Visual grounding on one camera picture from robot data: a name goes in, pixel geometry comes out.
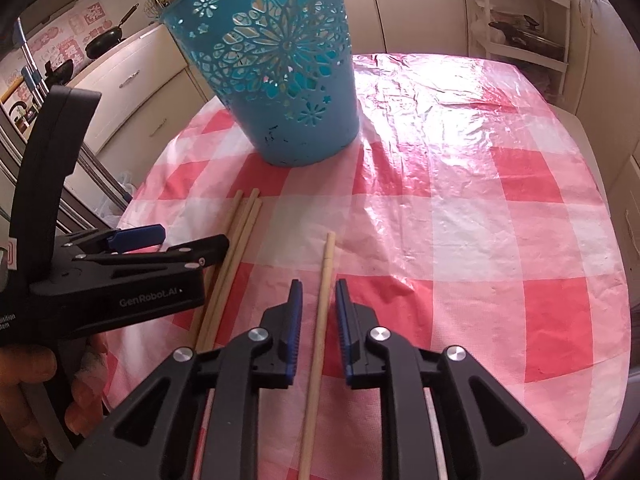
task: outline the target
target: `plastic tablecloth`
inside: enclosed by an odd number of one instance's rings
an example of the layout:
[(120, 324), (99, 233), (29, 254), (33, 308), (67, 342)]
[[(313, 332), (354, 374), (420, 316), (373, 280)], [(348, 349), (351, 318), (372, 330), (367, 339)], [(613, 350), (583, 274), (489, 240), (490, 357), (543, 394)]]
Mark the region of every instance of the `plastic tablecloth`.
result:
[[(377, 55), (354, 57), (354, 70), (360, 134), (338, 155), (269, 166), (214, 99), (120, 222), (163, 224), (167, 247), (215, 234), (236, 190), (260, 189), (216, 343), (257, 326), (294, 278), (304, 309), (294, 386), (261, 393), (258, 477), (297, 477), (329, 230), (353, 301), (416, 346), (466, 347), (593, 477), (622, 406), (630, 323), (614, 232), (575, 143), (508, 64)], [(108, 335), (110, 404), (188, 343), (192, 316)], [(380, 439), (378, 393), (347, 388), (332, 309), (312, 474), (380, 478)]]

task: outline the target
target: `wok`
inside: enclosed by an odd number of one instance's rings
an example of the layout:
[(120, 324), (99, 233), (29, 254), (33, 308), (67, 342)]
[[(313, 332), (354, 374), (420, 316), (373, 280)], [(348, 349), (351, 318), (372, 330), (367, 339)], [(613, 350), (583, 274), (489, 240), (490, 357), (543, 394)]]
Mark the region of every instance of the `wok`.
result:
[(528, 29), (518, 28), (507, 22), (491, 22), (489, 26), (501, 30), (511, 46), (562, 61), (564, 59), (564, 46), (540, 36), (537, 30), (539, 23), (530, 16), (525, 15), (524, 17), (529, 24)]
[(107, 53), (114, 46), (122, 41), (122, 25), (136, 12), (140, 4), (135, 4), (120, 20), (117, 27), (110, 28), (100, 36), (93, 38), (86, 46), (85, 52), (89, 59), (98, 59), (102, 54)]

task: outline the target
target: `wooden chopstick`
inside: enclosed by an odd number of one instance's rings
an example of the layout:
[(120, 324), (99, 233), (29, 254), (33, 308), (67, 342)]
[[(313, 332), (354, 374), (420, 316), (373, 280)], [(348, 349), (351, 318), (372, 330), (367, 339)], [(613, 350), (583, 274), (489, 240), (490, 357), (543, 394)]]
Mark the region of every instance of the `wooden chopstick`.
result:
[(318, 420), (318, 405), (320, 403), (320, 383), (322, 381), (322, 366), (324, 364), (324, 338), (326, 336), (326, 322), (329, 313), (329, 293), (331, 292), (331, 278), (334, 272), (334, 249), (335, 233), (330, 232), (326, 237), (324, 257), (322, 258), (318, 313), (316, 314), (314, 356), (311, 363), (311, 373), (309, 374), (309, 384), (306, 393), (305, 422), (302, 433), (298, 480), (309, 480), (311, 475), (311, 459), (313, 457), (314, 440), (316, 438), (316, 421)]
[[(219, 232), (222, 234), (226, 234), (230, 236), (231, 225), (233, 223), (234, 217), (238, 212), (238, 208), (240, 207), (240, 202), (242, 201), (242, 190), (238, 190), (234, 199), (231, 203), (231, 208), (226, 213), (225, 219), (220, 225)], [(205, 303), (203, 306), (200, 306), (196, 309), (193, 314), (193, 320), (191, 321), (191, 328), (189, 330), (189, 341), (192, 345), (195, 345), (196, 340), (198, 338), (198, 333), (200, 332), (200, 327), (202, 325), (202, 317), (204, 315), (204, 311), (206, 309), (207, 301), (212, 293), (212, 287), (214, 285), (214, 279), (216, 277), (216, 272), (220, 270), (218, 266), (210, 266), (205, 270), (204, 273), (204, 290), (205, 290)]]
[(258, 213), (260, 212), (261, 206), (262, 200), (257, 198), (251, 208), (251, 212), (246, 220), (246, 224), (242, 229), (242, 234), (239, 237), (236, 250), (234, 251), (233, 259), (222, 282), (220, 294), (212, 309), (212, 317), (207, 329), (207, 333), (205, 334), (204, 338), (202, 338), (202, 340), (199, 341), (196, 345), (197, 352), (208, 352), (210, 350), (213, 350), (213, 346), (216, 342), (216, 337), (218, 336), (218, 329), (220, 328), (220, 321), (222, 320), (222, 315), (225, 311), (226, 301), (229, 298), (231, 286), (233, 285), (233, 282), (236, 278), (236, 273), (238, 272), (240, 261), (242, 260), (244, 250), (246, 249), (246, 246), (249, 242), (249, 237), (251, 236), (251, 232), (255, 226), (255, 221), (258, 218)]
[(213, 292), (211, 293), (211, 296), (207, 301), (202, 325), (200, 327), (200, 331), (198, 332), (198, 337), (196, 338), (196, 351), (199, 351), (198, 349), (204, 348), (206, 346), (207, 333), (210, 332), (209, 329), (211, 327), (211, 321), (214, 315), (214, 308), (218, 303), (218, 298), (220, 296), (220, 292), (222, 291), (225, 277), (234, 259), (236, 247), (238, 246), (238, 242), (241, 238), (242, 232), (244, 231), (244, 226), (247, 222), (247, 219), (249, 218), (249, 215), (259, 194), (259, 189), (252, 190), (251, 195), (249, 195), (249, 200), (244, 205), (240, 213), (238, 224), (236, 224), (235, 228), (233, 229), (232, 235), (230, 237), (229, 250), (226, 252), (225, 261), (222, 263), (222, 267), (220, 268), (220, 272), (218, 273), (218, 278), (213, 288)]

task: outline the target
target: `white cabinet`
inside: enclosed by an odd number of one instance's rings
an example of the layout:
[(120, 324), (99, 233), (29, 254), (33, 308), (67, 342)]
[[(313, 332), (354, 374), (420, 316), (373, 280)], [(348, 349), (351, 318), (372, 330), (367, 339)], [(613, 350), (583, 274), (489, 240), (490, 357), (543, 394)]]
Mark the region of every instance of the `white cabinet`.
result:
[(132, 184), (140, 186), (165, 146), (203, 104), (188, 72), (180, 72), (122, 125), (98, 159), (112, 175), (127, 171)]
[(608, 0), (591, 0), (593, 33), (577, 117), (607, 192), (640, 136), (640, 52)]
[(385, 39), (376, 0), (344, 0), (354, 54), (385, 52)]
[(102, 93), (84, 137), (86, 145), (99, 153), (142, 103), (186, 67), (164, 25), (129, 38), (89, 65), (69, 85)]
[(608, 196), (633, 307), (640, 304), (640, 168), (633, 157), (627, 159)]
[(376, 1), (388, 53), (467, 55), (465, 0)]

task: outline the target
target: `blue plastic basket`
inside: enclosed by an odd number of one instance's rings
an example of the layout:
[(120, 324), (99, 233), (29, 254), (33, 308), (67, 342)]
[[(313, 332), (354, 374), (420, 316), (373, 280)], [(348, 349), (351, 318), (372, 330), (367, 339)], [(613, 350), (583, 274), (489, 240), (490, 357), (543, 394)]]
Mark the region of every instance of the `blue plastic basket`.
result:
[(318, 162), (358, 133), (343, 0), (177, 0), (161, 20), (270, 164)]

